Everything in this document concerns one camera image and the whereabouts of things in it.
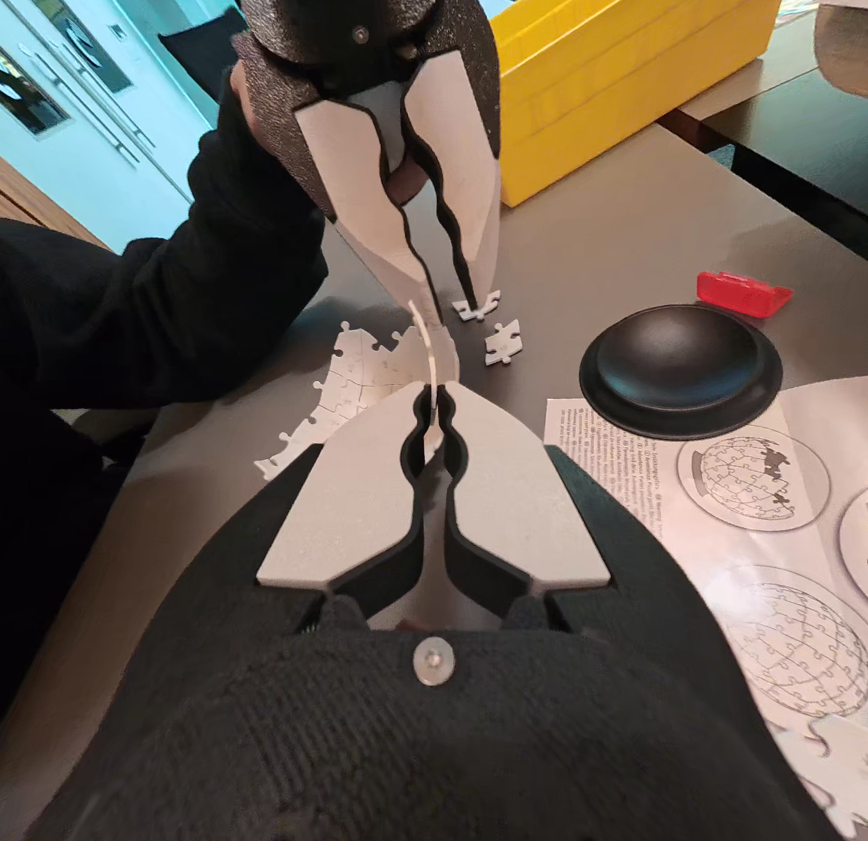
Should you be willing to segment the wooden cabinet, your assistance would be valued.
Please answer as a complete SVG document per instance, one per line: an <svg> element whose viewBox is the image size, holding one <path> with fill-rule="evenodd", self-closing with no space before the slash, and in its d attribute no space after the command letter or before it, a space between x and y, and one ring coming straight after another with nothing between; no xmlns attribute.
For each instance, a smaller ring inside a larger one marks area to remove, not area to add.
<svg viewBox="0 0 868 841"><path fill-rule="evenodd" d="M48 228L108 249L107 245L4 159L1 159L1 217Z"/></svg>

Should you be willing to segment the person's torso in black clothing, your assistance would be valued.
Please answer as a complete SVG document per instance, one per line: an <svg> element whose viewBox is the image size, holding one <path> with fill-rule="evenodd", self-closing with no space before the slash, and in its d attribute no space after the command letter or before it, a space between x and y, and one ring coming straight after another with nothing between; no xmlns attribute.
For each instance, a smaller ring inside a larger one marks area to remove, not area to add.
<svg viewBox="0 0 868 841"><path fill-rule="evenodd" d="M24 682L132 462L1 383L1 716Z"/></svg>

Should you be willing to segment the yellow plastic bin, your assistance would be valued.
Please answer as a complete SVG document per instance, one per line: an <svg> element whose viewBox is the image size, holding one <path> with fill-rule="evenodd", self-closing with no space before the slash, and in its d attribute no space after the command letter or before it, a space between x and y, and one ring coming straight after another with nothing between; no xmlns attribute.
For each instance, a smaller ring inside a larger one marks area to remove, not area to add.
<svg viewBox="0 0 868 841"><path fill-rule="evenodd" d="M518 0L491 20L515 207L763 54L782 0Z"/></svg>

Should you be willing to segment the dark side table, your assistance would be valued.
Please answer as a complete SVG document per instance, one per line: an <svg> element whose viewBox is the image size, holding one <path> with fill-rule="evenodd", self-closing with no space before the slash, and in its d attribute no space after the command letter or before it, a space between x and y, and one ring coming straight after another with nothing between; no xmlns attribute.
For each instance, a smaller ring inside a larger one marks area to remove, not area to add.
<svg viewBox="0 0 868 841"><path fill-rule="evenodd" d="M867 106L818 64L830 10L787 22L765 53L657 124L706 154L731 148L734 174L865 259Z"/></svg>

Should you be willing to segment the red plastic clip part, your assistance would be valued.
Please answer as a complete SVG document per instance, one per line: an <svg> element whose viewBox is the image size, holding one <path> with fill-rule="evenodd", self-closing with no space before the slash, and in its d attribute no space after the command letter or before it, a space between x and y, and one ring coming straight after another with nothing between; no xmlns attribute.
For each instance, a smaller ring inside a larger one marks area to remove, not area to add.
<svg viewBox="0 0 868 841"><path fill-rule="evenodd" d="M769 319L793 297L788 287L773 286L744 275L709 271L696 279L697 300L738 315Z"/></svg>

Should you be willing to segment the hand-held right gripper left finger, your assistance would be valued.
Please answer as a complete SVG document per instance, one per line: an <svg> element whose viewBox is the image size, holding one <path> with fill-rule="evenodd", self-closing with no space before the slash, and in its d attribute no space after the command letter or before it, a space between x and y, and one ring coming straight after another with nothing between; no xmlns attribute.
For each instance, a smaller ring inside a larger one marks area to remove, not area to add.
<svg viewBox="0 0 868 841"><path fill-rule="evenodd" d="M418 477L430 408L430 385L407 384L298 458L310 468L260 585L351 597L368 618L410 592L424 563Z"/></svg>

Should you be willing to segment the curved assembled white puzzle section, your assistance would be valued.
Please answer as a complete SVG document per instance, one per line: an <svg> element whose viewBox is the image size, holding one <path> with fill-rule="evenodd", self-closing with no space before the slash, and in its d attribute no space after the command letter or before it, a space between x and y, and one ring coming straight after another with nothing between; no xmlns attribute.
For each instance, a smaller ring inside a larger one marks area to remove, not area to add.
<svg viewBox="0 0 868 841"><path fill-rule="evenodd" d="M432 367L439 384L460 380L458 350L447 328L422 332L411 325L392 338L393 347L388 348L366 330L342 323L327 375L312 384L320 392L317 405L293 432L278 436L284 445L281 451L255 462L266 481L309 446L323 445L350 420L406 385L429 382Z"/></svg>

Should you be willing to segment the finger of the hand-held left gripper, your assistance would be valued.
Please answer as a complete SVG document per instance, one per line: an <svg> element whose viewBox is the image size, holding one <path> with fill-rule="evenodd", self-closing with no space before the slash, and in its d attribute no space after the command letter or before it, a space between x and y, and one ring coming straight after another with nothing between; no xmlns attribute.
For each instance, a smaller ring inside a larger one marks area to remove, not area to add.
<svg viewBox="0 0 868 841"><path fill-rule="evenodd" d="M485 305L498 254L501 169L460 51L418 67L404 94L404 132L435 188L464 299Z"/></svg>
<svg viewBox="0 0 868 841"><path fill-rule="evenodd" d="M344 242L396 304L426 326L442 326L406 215L385 187L385 148L374 114L353 103L321 100L295 116Z"/></svg>

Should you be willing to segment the glass door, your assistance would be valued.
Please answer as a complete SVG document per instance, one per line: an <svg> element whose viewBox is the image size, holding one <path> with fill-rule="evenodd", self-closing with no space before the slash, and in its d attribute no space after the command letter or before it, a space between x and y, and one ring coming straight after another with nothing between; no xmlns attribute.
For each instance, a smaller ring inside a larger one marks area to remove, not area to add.
<svg viewBox="0 0 868 841"><path fill-rule="evenodd" d="M2 157L108 244L185 215L215 106L117 0L2 0Z"/></svg>

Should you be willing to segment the printed instruction sheet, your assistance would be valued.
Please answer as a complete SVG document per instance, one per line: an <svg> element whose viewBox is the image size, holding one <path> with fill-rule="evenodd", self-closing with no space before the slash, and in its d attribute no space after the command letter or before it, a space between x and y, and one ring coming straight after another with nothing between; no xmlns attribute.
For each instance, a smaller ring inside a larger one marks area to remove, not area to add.
<svg viewBox="0 0 868 841"><path fill-rule="evenodd" d="M867 380L782 391L752 423L637 437L549 399L556 445L652 531L729 642L773 732L867 724Z"/></svg>

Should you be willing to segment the person's left hand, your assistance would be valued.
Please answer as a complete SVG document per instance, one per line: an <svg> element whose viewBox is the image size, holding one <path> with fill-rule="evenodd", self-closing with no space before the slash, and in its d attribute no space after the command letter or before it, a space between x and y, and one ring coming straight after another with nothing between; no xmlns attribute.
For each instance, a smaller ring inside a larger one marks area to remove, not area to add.
<svg viewBox="0 0 868 841"><path fill-rule="evenodd" d="M276 157L277 155L269 145L266 134L256 117L246 81L245 67L240 60L233 66L229 75L229 84L241 104L245 122L255 141L268 154ZM385 189L392 202L398 206L405 206L419 194L427 182L428 176L422 168L409 154L405 154L402 162L387 175Z"/></svg>

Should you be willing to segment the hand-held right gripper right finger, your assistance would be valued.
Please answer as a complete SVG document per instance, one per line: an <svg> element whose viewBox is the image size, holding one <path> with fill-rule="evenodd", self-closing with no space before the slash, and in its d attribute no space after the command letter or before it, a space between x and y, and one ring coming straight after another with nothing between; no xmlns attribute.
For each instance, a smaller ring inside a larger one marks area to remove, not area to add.
<svg viewBox="0 0 868 841"><path fill-rule="evenodd" d="M537 434L460 383L440 385L438 414L452 584L500 618L521 597L607 586L609 569Z"/></svg>

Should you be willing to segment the black round ball stand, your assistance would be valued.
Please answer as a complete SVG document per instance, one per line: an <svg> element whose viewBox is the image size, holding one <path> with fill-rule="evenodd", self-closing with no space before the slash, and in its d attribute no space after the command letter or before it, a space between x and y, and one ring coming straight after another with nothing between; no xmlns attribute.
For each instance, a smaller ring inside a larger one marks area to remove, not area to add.
<svg viewBox="0 0 868 841"><path fill-rule="evenodd" d="M580 390L637 436L692 441L736 431L776 399L783 365L755 326L705 305L661 305L619 320L587 348Z"/></svg>

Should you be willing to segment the white puzzle piece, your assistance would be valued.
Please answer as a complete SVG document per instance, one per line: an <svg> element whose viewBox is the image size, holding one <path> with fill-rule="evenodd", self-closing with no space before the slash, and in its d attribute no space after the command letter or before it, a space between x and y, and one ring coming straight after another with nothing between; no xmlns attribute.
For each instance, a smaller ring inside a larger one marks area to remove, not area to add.
<svg viewBox="0 0 868 841"><path fill-rule="evenodd" d="M497 309L501 297L502 291L496 290L488 293L485 301L479 307L471 307L470 302L467 300L453 301L452 307L462 322L469 322L471 320L481 322Z"/></svg>
<svg viewBox="0 0 868 841"><path fill-rule="evenodd" d="M486 367L509 366L513 357L524 348L519 320L495 323L494 331L484 339L484 345Z"/></svg>

